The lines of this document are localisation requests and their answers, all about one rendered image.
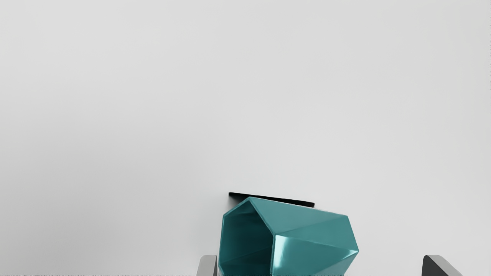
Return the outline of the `teal faceted mug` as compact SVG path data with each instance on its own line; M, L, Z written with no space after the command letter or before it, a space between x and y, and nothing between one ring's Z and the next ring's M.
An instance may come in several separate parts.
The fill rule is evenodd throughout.
M358 255L347 215L249 196L222 218L223 276L344 276Z

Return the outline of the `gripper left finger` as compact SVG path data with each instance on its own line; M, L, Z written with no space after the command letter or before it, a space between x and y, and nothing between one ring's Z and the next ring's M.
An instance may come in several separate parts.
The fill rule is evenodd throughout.
M199 261L196 276L218 276L216 255L203 255Z

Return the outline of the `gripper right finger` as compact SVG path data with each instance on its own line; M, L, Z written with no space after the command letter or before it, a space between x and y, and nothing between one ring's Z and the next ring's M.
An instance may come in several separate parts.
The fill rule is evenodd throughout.
M441 255L425 255L422 262L422 276L463 276Z

